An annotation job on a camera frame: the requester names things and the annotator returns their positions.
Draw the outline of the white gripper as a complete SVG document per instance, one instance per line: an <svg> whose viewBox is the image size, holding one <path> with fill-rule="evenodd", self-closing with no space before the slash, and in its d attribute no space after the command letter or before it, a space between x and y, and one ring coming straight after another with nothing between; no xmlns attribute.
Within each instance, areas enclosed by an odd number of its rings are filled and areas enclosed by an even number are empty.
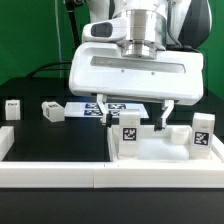
<svg viewBox="0 0 224 224"><path fill-rule="evenodd" d="M84 27L69 88L75 95L97 96L105 127L112 121L107 97L163 102L154 131L166 128L174 102L193 105L202 97L203 56L157 42L165 24L164 19L118 17Z"/></svg>

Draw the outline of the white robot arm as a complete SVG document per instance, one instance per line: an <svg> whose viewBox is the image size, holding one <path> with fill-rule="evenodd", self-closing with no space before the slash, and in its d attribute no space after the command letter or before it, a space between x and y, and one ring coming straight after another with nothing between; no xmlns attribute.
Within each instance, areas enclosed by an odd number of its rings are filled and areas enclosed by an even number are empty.
<svg viewBox="0 0 224 224"><path fill-rule="evenodd" d="M108 98L159 102L166 127L175 105L203 96L203 55L196 50L211 31L208 0L86 0L84 26L69 77L75 95L94 96L109 127Z"/></svg>

